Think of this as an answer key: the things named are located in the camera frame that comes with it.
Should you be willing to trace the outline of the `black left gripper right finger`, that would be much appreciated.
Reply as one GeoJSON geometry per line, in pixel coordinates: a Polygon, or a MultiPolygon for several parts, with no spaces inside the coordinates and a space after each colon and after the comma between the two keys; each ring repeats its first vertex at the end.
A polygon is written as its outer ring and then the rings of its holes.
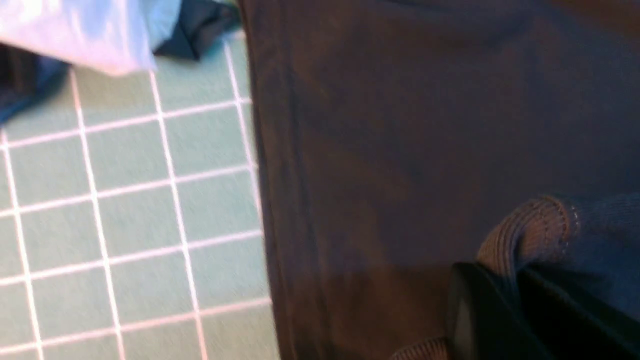
{"type": "Polygon", "coordinates": [[[517,276],[523,316],[556,360],[638,360],[639,322],[557,272],[517,276]]]}

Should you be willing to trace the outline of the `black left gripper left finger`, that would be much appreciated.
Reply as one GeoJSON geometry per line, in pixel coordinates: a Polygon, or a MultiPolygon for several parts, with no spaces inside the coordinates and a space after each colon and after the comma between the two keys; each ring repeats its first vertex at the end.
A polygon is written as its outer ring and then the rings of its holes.
{"type": "Polygon", "coordinates": [[[474,263],[451,269],[446,342],[453,360],[549,360],[493,278],[474,263]]]}

